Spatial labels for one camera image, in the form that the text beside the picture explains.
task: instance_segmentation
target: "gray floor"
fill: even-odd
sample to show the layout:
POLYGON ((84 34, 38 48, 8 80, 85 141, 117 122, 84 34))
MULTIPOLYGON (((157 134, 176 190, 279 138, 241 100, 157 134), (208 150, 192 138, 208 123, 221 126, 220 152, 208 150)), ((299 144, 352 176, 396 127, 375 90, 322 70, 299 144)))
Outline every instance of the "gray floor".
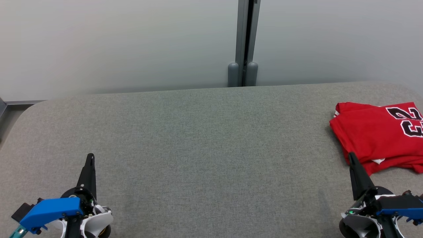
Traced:
POLYGON ((0 117, 0 149, 19 116, 30 106, 31 105, 11 105, 6 108, 6 111, 0 117))

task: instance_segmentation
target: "gray fabric surface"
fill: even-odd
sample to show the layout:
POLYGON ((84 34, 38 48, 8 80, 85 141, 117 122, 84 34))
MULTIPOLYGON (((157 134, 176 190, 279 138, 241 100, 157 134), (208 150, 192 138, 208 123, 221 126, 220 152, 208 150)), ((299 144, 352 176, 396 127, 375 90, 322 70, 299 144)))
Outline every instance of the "gray fabric surface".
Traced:
MULTIPOLYGON (((348 167, 328 121, 338 102, 423 100, 384 83, 334 83, 102 94, 41 102, 0 151, 0 230, 23 202, 76 185, 96 156, 97 194, 111 237, 342 237, 352 205, 348 167)), ((371 177, 400 194, 422 176, 371 177)), ((423 227, 401 223, 408 238, 423 227)), ((59 231, 39 237, 58 237, 59 231)))

